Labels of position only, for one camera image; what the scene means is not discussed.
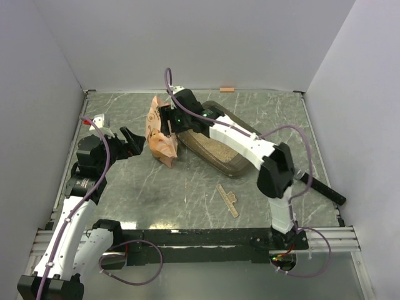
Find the orange cat litter bag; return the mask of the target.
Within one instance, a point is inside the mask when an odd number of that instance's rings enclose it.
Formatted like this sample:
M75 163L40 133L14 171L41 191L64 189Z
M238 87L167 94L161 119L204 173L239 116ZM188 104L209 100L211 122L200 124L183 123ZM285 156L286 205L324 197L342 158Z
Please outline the orange cat litter bag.
M178 157L178 140L175 135L168 137L161 132L158 108L163 106L166 103L160 97L154 96L146 117L145 137L153 157L171 169L173 161Z

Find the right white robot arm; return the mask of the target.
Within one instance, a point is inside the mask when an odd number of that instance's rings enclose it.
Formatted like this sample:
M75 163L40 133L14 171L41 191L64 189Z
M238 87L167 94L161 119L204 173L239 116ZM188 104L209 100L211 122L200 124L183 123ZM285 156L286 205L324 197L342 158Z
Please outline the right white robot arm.
M315 180L310 172L297 172L287 144L274 144L263 135L244 129L219 108L203 107L190 89L168 85L167 93L173 104L158 110L163 134L180 134L191 129L235 150L259 171L257 187L268 198L272 240L278 248L288 248L295 240L294 235L301 232L292 206L295 179L340 206L346 202L344 196Z

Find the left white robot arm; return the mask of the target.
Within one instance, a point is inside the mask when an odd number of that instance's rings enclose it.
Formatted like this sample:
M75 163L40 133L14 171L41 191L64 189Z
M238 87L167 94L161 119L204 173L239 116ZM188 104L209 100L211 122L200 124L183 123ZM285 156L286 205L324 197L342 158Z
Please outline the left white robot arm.
M22 275L17 290L23 299L82 299L84 278L106 250L117 251L124 237L118 221L98 221L84 246L84 228L97 207L107 180L105 173L117 161L140 155L145 137L121 127L124 139L108 128L78 142L77 161L66 183L65 199L52 238L30 276Z

